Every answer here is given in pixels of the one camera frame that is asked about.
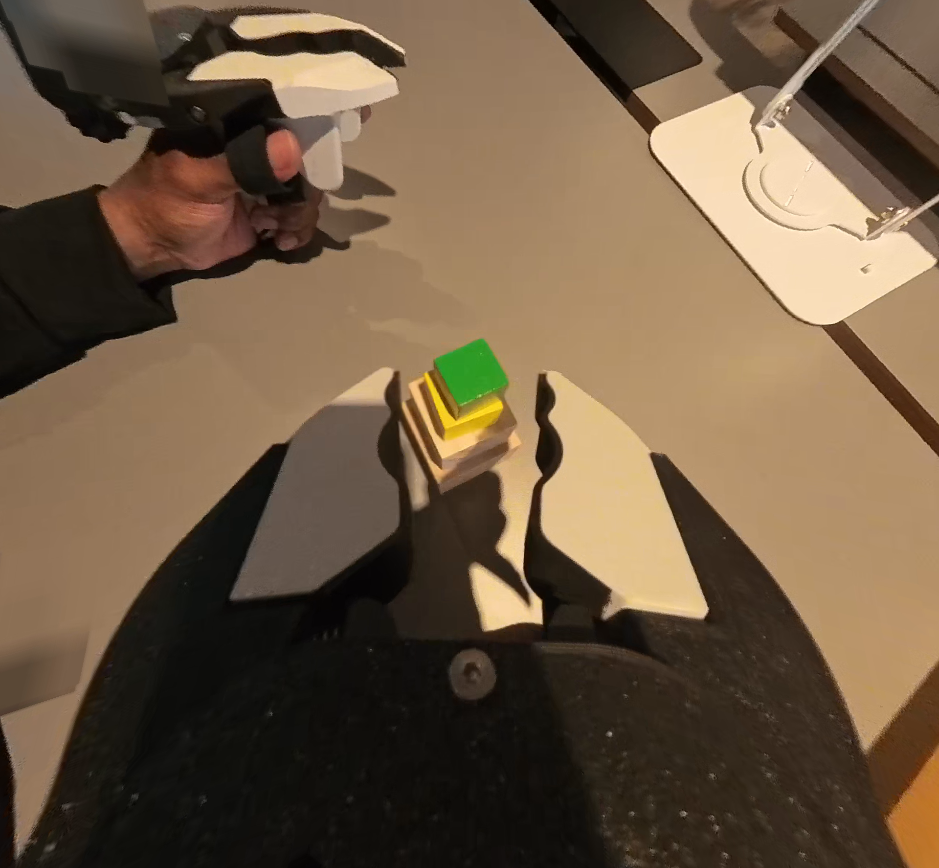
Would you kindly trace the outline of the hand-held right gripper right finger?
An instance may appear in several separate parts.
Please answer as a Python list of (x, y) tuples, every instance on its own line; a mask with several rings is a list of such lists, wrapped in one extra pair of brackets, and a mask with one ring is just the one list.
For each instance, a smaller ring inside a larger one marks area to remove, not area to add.
[(538, 379), (525, 577), (546, 607), (705, 619), (709, 608), (638, 434), (556, 371)]

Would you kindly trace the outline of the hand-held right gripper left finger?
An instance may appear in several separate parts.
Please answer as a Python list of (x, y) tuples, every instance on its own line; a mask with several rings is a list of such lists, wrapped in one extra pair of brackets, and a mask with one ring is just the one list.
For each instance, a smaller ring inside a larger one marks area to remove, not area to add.
[(397, 437), (382, 367), (323, 405), (289, 439), (231, 601), (319, 594), (401, 527), (401, 494), (380, 441)]

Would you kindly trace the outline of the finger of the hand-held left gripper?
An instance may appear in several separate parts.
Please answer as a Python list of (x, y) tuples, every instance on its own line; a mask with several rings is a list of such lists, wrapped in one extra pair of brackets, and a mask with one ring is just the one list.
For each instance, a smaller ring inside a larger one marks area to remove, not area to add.
[(405, 50), (368, 26), (312, 12), (255, 13), (229, 23), (236, 48), (267, 56), (350, 52), (382, 69), (405, 67)]
[(267, 85), (279, 107), (269, 118), (296, 136), (305, 175), (323, 192), (343, 184), (343, 146), (358, 138), (362, 109), (399, 93), (388, 67), (351, 50), (228, 52), (197, 66), (189, 80), (201, 85)]

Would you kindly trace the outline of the medium wooden cube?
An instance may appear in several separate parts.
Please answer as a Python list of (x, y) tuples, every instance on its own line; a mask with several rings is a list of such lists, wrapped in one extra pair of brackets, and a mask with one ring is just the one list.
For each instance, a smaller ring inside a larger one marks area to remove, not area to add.
[(410, 447), (414, 451), (418, 465), (427, 477), (430, 486), (436, 487), (440, 493), (446, 493), (468, 481), (491, 471), (498, 463), (511, 457), (522, 446), (522, 441), (516, 431), (491, 448), (475, 451), (469, 457), (442, 466), (434, 462), (430, 454), (431, 440), (426, 429), (419, 421), (418, 409), (412, 397), (408, 398), (402, 406), (403, 421)]

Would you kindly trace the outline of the small wooden cube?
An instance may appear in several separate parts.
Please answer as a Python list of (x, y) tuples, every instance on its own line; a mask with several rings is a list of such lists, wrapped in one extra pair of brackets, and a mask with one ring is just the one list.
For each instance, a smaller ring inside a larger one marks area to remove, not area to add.
[(427, 393), (426, 383), (415, 380), (408, 384), (406, 408), (411, 412), (412, 420), (422, 439), (429, 459), (442, 468), (451, 468), (476, 454), (505, 443), (514, 434), (516, 418), (510, 406), (503, 402), (500, 415), (486, 428), (479, 428), (454, 438), (444, 438), (435, 426), (436, 411), (432, 410), (432, 399)]

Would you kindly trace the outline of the yellow cube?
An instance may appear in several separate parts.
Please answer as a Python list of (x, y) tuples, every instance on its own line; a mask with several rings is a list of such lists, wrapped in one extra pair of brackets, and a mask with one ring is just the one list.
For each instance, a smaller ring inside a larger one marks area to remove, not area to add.
[(422, 390), (432, 426), (441, 439), (457, 439), (489, 428), (499, 420), (504, 410), (501, 397), (495, 395), (487, 397), (475, 409), (454, 416), (430, 372), (424, 373)]

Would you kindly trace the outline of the green cube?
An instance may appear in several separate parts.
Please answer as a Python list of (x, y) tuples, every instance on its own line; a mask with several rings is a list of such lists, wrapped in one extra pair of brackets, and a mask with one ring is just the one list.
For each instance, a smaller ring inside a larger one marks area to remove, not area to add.
[(431, 376), (449, 413), (458, 418), (503, 397), (510, 380), (485, 338), (434, 359)]

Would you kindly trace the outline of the person's left forearm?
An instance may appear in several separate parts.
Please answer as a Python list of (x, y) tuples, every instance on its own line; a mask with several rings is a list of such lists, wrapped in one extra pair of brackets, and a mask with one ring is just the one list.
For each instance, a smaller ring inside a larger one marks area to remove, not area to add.
[(1, 396), (103, 343), (175, 323), (171, 288), (143, 282), (101, 212), (100, 185), (1, 208)]

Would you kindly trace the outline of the person's left hand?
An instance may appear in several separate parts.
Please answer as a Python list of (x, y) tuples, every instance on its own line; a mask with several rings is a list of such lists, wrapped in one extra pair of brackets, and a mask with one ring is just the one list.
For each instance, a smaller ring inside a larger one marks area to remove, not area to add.
[(101, 215), (137, 281), (214, 269), (252, 251), (260, 237), (285, 252), (312, 240), (323, 193), (306, 179), (293, 134), (266, 139), (277, 180), (302, 177), (302, 198), (287, 204), (244, 196), (223, 155), (192, 157), (160, 138), (152, 133), (135, 163), (98, 193)]

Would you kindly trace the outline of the black table mat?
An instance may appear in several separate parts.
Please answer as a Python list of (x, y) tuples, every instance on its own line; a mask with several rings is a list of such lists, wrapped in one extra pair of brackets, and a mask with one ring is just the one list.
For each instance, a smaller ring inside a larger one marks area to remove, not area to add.
[(701, 64), (647, 0), (529, 1), (620, 99)]

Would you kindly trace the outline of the white desk lamp stand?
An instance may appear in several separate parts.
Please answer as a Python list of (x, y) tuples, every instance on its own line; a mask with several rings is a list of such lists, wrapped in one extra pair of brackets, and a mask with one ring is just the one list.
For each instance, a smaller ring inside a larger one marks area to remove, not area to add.
[(750, 87), (660, 123), (651, 154), (774, 300), (814, 326), (843, 321), (937, 266), (901, 203), (797, 99), (884, 0), (861, 0), (778, 90)]

